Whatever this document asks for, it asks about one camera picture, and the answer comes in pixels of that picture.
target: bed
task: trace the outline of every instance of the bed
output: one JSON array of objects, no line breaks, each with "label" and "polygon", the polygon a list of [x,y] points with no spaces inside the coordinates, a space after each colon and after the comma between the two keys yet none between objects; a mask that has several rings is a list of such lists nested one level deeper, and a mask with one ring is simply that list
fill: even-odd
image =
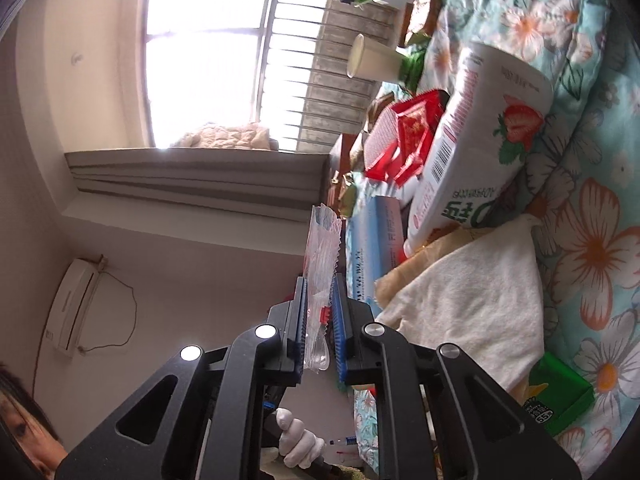
[{"label": "bed", "polygon": [[[527,61],[554,83],[552,110],[489,223],[525,211],[542,220],[533,235],[545,289],[545,346],[596,395],[557,440],[588,478],[640,402],[640,52],[607,0],[443,2],[418,91],[451,92],[460,49],[472,40]],[[417,1],[412,21],[424,22],[428,3]],[[390,192],[360,181],[356,211],[369,196]],[[354,416],[360,455],[377,470],[369,392],[356,393]],[[634,425],[619,456],[636,434]],[[594,478],[605,478],[606,469]]]}]

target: white circular marker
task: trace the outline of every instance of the white circular marker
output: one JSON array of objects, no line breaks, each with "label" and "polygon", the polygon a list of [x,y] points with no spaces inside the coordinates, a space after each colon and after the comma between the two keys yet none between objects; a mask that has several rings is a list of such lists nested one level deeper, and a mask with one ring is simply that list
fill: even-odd
[{"label": "white circular marker", "polygon": [[449,359],[455,359],[460,355],[460,348],[452,343],[444,343],[440,347],[440,353]]},{"label": "white circular marker", "polygon": [[195,345],[185,346],[180,350],[180,357],[185,361],[195,361],[202,355],[202,348]]},{"label": "white circular marker", "polygon": [[385,333],[385,327],[380,325],[380,323],[369,323],[366,327],[364,327],[364,331],[372,336],[380,336]]},{"label": "white circular marker", "polygon": [[255,335],[257,335],[260,339],[269,339],[276,335],[276,327],[273,325],[260,325],[255,329]]}]

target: red snack package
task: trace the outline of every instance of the red snack package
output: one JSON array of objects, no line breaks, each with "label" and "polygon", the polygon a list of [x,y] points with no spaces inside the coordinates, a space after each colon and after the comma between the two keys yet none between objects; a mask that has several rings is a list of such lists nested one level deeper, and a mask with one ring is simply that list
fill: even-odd
[{"label": "red snack package", "polygon": [[434,133],[444,113],[439,90],[393,105],[398,116],[398,143],[404,164],[390,175],[398,186],[420,173],[427,160]]},{"label": "red snack package", "polygon": [[444,113],[443,95],[431,90],[388,106],[365,143],[365,175],[393,179],[402,186],[420,173],[429,155],[434,132]]}]

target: white glove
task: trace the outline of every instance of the white glove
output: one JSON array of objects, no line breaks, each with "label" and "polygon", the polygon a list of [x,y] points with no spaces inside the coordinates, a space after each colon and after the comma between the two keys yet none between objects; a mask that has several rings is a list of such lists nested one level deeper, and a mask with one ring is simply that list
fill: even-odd
[{"label": "white glove", "polygon": [[[260,469],[276,480],[298,478],[290,468],[299,466],[306,469],[311,466],[313,460],[324,451],[324,440],[305,430],[302,421],[293,418],[289,410],[278,408],[275,415],[278,427],[283,430],[280,447],[268,447],[260,451]],[[284,457],[283,461],[277,460],[279,455]]]},{"label": "white glove", "polygon": [[299,418],[284,408],[276,410],[276,421],[282,430],[278,451],[287,467],[308,468],[324,451],[324,440],[316,437]]}]

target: strawberry picture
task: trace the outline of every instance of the strawberry picture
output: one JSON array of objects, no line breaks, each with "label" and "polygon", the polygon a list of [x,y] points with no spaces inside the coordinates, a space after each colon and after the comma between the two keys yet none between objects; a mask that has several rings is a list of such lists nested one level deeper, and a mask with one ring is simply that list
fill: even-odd
[{"label": "strawberry picture", "polygon": [[498,154],[501,164],[511,164],[516,158],[523,162],[544,122],[539,111],[521,102],[507,102],[508,106],[498,116],[500,127],[494,130],[494,136],[499,134],[504,138]]}]

